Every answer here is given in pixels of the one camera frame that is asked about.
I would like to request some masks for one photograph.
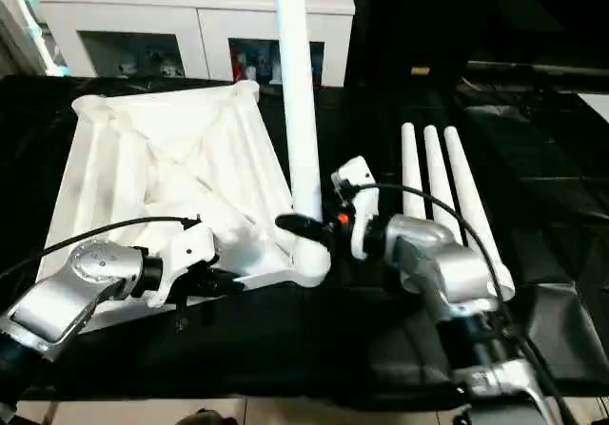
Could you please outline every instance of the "white cylindrical rod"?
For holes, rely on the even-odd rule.
[[[455,204],[450,192],[450,184],[448,183],[448,175],[446,174],[444,158],[442,157],[442,148],[440,147],[438,131],[434,126],[427,126],[423,131],[423,136],[425,138],[425,153],[427,157],[427,171],[429,173],[429,188],[431,189],[431,195],[442,200],[454,209]],[[434,221],[448,227],[450,231],[453,232],[455,241],[462,244],[461,230],[457,220],[436,204],[433,204],[432,207]]]
[[[499,250],[495,244],[493,238],[493,232],[486,219],[486,213],[482,206],[482,201],[478,189],[476,188],[476,182],[472,175],[465,151],[459,138],[459,133],[455,127],[448,127],[444,131],[444,139],[446,140],[446,149],[448,150],[448,160],[450,167],[453,172],[453,178],[455,179],[455,188],[457,190],[457,198],[459,200],[459,208],[461,214],[466,221],[476,230],[484,247],[488,251],[491,259],[493,260],[493,266],[497,270],[500,284],[502,286],[502,293],[506,299],[511,299],[514,296],[514,282],[509,270],[503,265]],[[467,244],[472,249],[480,252],[480,248],[476,242],[471,238],[471,235],[467,233]]]
[[[402,125],[402,184],[422,190],[417,138],[415,127],[410,123]],[[404,192],[403,213],[411,218],[426,219],[422,197]]]
[[[320,221],[322,191],[305,0],[277,0],[277,15],[293,207]],[[321,282],[330,267],[328,251],[313,241],[300,238],[293,256],[294,265],[310,278],[311,286]]]

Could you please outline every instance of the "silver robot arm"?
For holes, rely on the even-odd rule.
[[[159,307],[179,292],[176,303],[186,305],[187,294],[241,290],[229,273],[207,270],[215,260],[213,237],[202,223],[175,236],[156,256],[112,241],[79,244],[58,272],[35,283],[0,316],[0,423],[11,420],[41,369],[62,354],[100,303],[148,292],[147,305]]]
[[[443,225],[403,215],[391,218],[383,238],[385,261],[401,272],[405,289],[420,291],[436,321],[455,383],[473,401],[526,394],[540,413],[527,423],[558,425],[535,371],[494,324],[498,301],[481,256],[456,243]]]
[[[527,394],[535,407],[519,407],[519,417],[528,416],[523,423],[558,425],[533,368],[502,332],[499,302],[494,290],[489,290],[489,270],[482,256],[455,242],[451,230],[437,222],[401,214],[384,220],[378,215],[378,189],[359,190],[346,198],[354,186],[374,183],[361,157],[334,173],[332,182],[343,201],[335,220],[321,224],[288,214],[277,218],[277,225],[335,251],[342,248],[355,259],[383,258],[399,272],[405,290],[423,296],[454,382],[472,403]],[[524,413],[527,408],[530,414]],[[496,410],[493,417],[497,420],[500,414],[514,411]],[[477,418],[478,423],[488,423],[488,415]]]

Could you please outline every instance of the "table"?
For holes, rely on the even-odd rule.
[[[207,87],[197,80],[8,77],[0,81],[0,268],[40,249],[76,117],[69,104]],[[259,103],[287,176],[276,89]],[[458,92],[416,84],[395,93],[316,93],[323,191],[330,172],[362,154],[379,182],[401,176],[400,126],[460,130],[505,263],[511,302],[566,395],[609,393],[607,281],[609,125],[577,96]],[[401,195],[381,195],[382,211]],[[35,268],[3,284],[26,287]],[[438,410],[463,401],[449,382],[435,327],[417,297],[396,293],[375,262],[335,261],[326,281],[278,284],[80,336],[29,398],[313,396],[364,410]]]

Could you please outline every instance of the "floor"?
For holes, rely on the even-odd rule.
[[[600,400],[567,398],[580,424],[607,417]],[[240,425],[451,425],[459,410],[433,413],[356,413],[306,398],[228,398],[48,403],[25,401],[18,414],[50,425],[173,425],[201,408],[234,417]]]

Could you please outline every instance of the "black tablecloth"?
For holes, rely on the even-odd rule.
[[[0,268],[44,244],[76,124],[72,100],[208,85],[2,80]],[[259,107],[287,176],[282,98],[265,90]],[[402,123],[415,124],[419,141],[427,124],[457,126],[518,285],[520,322],[566,394],[609,392],[608,124],[576,96],[422,86],[322,89],[316,107],[325,193],[330,172],[359,154],[377,181],[398,182]],[[382,194],[382,211],[399,209],[400,198]],[[4,304],[34,276],[31,268],[3,282]],[[435,327],[417,297],[393,291],[392,278],[375,262],[335,261],[317,288],[279,284],[193,306],[180,333],[166,313],[82,335],[29,397],[306,395],[360,409],[453,407],[462,399]]]

